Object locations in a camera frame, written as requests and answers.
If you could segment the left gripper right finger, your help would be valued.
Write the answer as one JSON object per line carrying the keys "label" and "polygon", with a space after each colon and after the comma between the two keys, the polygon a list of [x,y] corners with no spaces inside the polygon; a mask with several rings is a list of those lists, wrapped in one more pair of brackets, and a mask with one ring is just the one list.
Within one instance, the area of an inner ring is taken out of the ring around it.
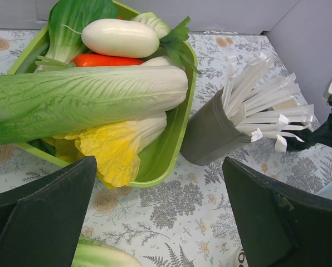
{"label": "left gripper right finger", "polygon": [[332,200],[229,157],[222,170],[249,266],[332,266]]}

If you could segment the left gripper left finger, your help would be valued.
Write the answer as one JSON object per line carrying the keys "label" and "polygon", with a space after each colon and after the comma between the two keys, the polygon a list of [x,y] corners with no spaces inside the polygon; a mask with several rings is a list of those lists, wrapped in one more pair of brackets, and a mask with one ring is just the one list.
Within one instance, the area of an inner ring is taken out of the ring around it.
{"label": "left gripper left finger", "polygon": [[87,156],[0,193],[0,266],[71,266],[95,178]]}

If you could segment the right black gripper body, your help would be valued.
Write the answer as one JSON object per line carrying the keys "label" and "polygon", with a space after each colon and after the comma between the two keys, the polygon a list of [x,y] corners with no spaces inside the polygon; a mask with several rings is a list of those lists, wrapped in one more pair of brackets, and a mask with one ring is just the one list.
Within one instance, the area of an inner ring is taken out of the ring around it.
{"label": "right black gripper body", "polygon": [[296,138],[287,137],[287,151],[303,151],[316,144],[332,148],[332,100],[329,100],[328,103],[331,106],[331,113],[327,120],[315,131],[310,131],[308,128],[301,131],[289,131],[289,133],[301,138],[303,142]]}

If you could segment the white paper coffee cup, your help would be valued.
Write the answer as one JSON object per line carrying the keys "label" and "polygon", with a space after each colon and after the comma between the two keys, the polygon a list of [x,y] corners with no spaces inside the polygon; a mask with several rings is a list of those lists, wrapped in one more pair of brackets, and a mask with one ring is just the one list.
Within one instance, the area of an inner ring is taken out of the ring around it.
{"label": "white paper coffee cup", "polygon": [[234,267],[248,267],[248,262],[243,248],[239,247],[234,255]]}

